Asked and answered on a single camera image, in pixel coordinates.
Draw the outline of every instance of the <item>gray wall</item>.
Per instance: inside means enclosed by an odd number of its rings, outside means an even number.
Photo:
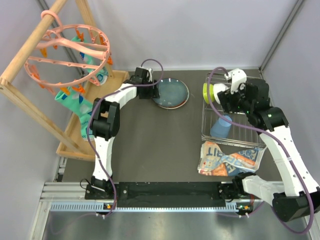
[[[2,73],[40,21],[41,11],[34,0],[2,1],[1,4]],[[61,48],[57,51],[49,49],[48,56],[66,58]],[[69,68],[60,71],[48,65],[38,65],[38,68],[42,77],[53,83],[76,77],[75,70]],[[13,85],[59,127],[65,127],[69,111],[28,77],[24,68]],[[59,142],[2,94],[0,110],[0,238],[25,240],[33,224],[43,184],[53,180]]]
[[[307,0],[264,76],[287,116],[295,145],[320,183],[320,1]]]
[[[258,67],[294,3],[295,0],[89,1],[98,27],[110,40],[115,68],[119,70],[134,70],[147,58],[159,60],[166,70]],[[64,24],[82,22],[76,9],[75,1],[66,4],[60,14]]]

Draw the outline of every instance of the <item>dish rack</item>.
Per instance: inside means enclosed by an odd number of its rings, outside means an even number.
[[[211,79],[211,84],[223,83],[228,87],[231,86],[231,83],[227,83],[224,79],[223,74],[215,74]],[[221,105],[219,105],[216,101],[213,102],[214,107],[221,112],[221,114],[225,114]],[[232,118],[232,121],[238,124],[243,124],[246,126],[251,126],[248,122],[248,119],[244,113],[235,112],[228,113],[228,115]],[[243,127],[238,127],[232,125],[230,128],[230,132],[228,134],[228,138],[220,138],[210,136],[210,129],[215,124],[215,122],[219,119],[218,115],[213,111],[209,104],[206,104],[205,100],[203,100],[203,108],[202,108],[202,127],[201,127],[201,138],[204,141],[211,141],[217,144],[225,144],[237,147],[244,148],[255,148],[255,147],[265,147],[265,143],[260,139],[257,132],[254,130],[246,129]]]

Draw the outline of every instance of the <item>wooden stand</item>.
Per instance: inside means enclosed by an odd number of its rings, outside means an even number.
[[[56,0],[50,10],[58,14],[66,2],[67,0]],[[76,0],[76,4],[82,15],[84,23],[86,25],[96,27],[96,23],[87,0]],[[47,129],[52,135],[60,140],[59,147],[56,151],[57,154],[73,159],[94,161],[95,154],[90,148],[89,143],[82,139],[80,135],[80,121],[75,114],[72,114],[66,130],[63,132],[55,125],[54,122],[45,116],[43,112],[41,112],[29,99],[27,99],[12,85],[12,81],[17,76],[19,70],[23,67],[24,63],[36,48],[37,44],[53,21],[54,18],[51,15],[45,15],[36,26],[29,38],[25,41],[23,46],[0,76],[0,93],[4,94],[11,102],[21,108],[42,127]],[[96,86],[89,81],[85,84],[84,97],[90,102],[93,102],[95,98],[101,98],[109,93],[113,93],[125,80],[129,78],[127,71],[112,70],[112,67],[109,64],[106,64],[105,67],[109,73],[105,84],[102,86]]]

